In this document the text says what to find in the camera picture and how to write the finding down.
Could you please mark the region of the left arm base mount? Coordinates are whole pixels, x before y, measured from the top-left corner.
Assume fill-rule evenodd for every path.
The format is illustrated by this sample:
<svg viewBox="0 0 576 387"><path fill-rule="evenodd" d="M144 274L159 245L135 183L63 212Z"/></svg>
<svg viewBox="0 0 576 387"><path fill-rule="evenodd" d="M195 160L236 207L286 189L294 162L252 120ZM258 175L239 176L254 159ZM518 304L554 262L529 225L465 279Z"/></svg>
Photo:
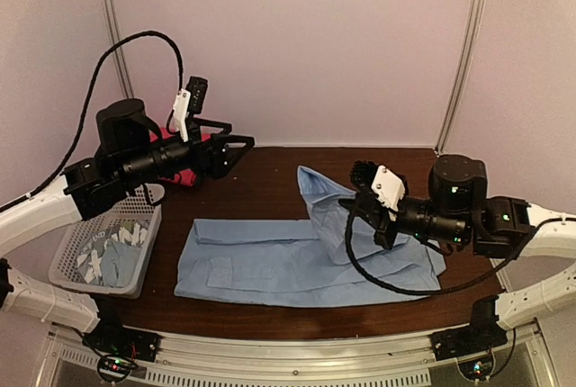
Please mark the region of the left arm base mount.
<svg viewBox="0 0 576 387"><path fill-rule="evenodd" d="M117 311L106 305L97 307L97 316L95 328L83 334L84 345L130 360L155 362L160 342L159 334L125 327Z"/></svg>

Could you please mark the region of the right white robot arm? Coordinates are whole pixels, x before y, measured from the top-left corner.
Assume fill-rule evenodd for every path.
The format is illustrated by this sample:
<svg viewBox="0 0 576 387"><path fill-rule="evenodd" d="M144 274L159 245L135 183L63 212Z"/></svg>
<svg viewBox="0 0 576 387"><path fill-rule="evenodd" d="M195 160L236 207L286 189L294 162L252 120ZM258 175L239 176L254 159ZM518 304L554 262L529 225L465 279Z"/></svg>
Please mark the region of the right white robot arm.
<svg viewBox="0 0 576 387"><path fill-rule="evenodd" d="M350 180L355 198L341 201L348 210L346 254L364 279L384 290L425 296L423 291L386 283L360 265L352 248L356 217L373 228L374 243L387 250L392 249L397 234L404 233L427 247L434 241L444 242L447 255L471 246L476 256L499 260L486 273L446 288L442 294L474 287L521 256L575 256L574 216L518 198L488 197L486 166L479 159L455 154L438 157L428 174L426 199L411 197L405 177L371 161L355 162Z"/></svg>

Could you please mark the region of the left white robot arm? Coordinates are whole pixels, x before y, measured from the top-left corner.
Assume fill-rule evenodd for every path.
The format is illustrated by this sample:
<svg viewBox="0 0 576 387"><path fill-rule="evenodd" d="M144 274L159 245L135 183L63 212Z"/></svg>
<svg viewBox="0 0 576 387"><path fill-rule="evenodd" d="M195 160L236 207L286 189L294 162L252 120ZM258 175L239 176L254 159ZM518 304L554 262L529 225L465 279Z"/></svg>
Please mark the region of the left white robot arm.
<svg viewBox="0 0 576 387"><path fill-rule="evenodd" d="M45 188L14 202L1 213L1 254L6 256L42 235L108 212L137 188L179 172L219 179L254 147L250 136L233 133L230 124L187 117L192 130L163 139L145 114L142 100L124 99L96 115L100 147L94 157L67 166ZM104 306L86 293L67 292L40 282L1 261L1 309L18 311L82 333L111 355L129 347L129 334L111 321Z"/></svg>

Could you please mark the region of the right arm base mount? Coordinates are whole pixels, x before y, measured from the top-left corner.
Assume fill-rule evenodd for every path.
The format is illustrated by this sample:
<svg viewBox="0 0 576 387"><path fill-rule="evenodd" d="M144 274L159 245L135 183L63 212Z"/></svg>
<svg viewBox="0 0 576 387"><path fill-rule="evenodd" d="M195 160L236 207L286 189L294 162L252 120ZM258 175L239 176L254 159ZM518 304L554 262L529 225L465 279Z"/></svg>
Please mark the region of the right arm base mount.
<svg viewBox="0 0 576 387"><path fill-rule="evenodd" d="M498 295L476 301L470 322L459 328L448 328L429 336L437 361L489 351L508 342L507 332L498 325L496 314Z"/></svg>

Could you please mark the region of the light blue shirt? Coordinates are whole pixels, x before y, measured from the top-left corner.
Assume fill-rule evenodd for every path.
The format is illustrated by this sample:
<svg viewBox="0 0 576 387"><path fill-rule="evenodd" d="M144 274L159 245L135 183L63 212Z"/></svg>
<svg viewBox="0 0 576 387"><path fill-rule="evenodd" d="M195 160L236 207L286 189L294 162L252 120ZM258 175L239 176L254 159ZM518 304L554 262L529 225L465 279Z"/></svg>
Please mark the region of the light blue shirt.
<svg viewBox="0 0 576 387"><path fill-rule="evenodd" d="M353 191L306 166L296 179L306 220L195 220L175 296L295 308L407 301L365 280L347 258L347 210L338 202Z"/></svg>

